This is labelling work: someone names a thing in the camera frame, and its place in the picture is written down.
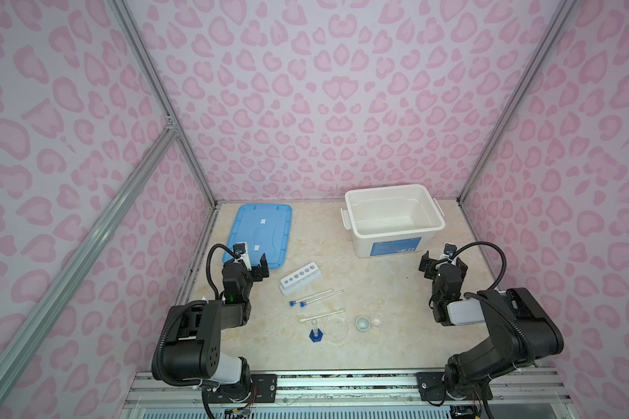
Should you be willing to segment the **white-capped test tube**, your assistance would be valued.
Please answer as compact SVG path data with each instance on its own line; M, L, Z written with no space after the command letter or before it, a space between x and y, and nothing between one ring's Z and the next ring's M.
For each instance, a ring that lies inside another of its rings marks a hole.
M309 317L304 317L304 318L300 318L298 321L299 323L306 323L309 321L316 321L317 319L325 319L328 318L330 316L334 316L337 314L344 314L345 310L341 309L341 310L336 310L336 311L332 311L332 312L328 312L328 313L324 313L324 314L316 314L314 316L309 316Z

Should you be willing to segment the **blue-capped test tube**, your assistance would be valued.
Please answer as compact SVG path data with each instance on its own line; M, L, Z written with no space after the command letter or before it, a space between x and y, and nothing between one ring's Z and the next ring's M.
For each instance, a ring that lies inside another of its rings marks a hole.
M323 292L319 292L319 293L315 293L315 294L309 295L307 297L303 297L303 298L301 298L299 300L291 300L289 302L289 305L290 305L290 307L294 307L294 306L304 307L309 301L314 300L315 298L318 298L318 297L321 297L321 296L324 296L324 295L328 295L328 294L330 294L332 292L333 292L333 289L328 289L328 290L325 290Z
M341 290L335 290L335 291L332 291L330 293L326 293L326 294L314 297L311 300L305 300L303 302L300 302L299 305L300 305L300 307L306 307L306 306L314 304L314 303L316 303L318 301L326 300L328 298L337 296L337 295L342 294L342 293L344 293L344 290L342 290L342 289Z

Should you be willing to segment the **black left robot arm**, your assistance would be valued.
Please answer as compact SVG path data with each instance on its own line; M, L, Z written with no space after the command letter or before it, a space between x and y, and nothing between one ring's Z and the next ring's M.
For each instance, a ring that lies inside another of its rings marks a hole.
M251 267L229 260L222 276L223 300L195 300L169 309L151 372L171 387L216 389L224 397L243 400L253 393L250 368L246 359L223 353L221 332L248 323L253 285L269 277L267 258Z

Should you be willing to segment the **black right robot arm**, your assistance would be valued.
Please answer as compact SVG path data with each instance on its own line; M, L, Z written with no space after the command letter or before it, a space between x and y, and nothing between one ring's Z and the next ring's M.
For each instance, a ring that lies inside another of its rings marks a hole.
M489 336L468 351L449 357L440 380L422 383L423 399L440 407L447 400L489 404L492 380L561 354L564 337L531 292L523 287L503 292L464 293L468 266L454 254L431 258L425 253L419 271L432 281L428 307L441 326L482 324Z

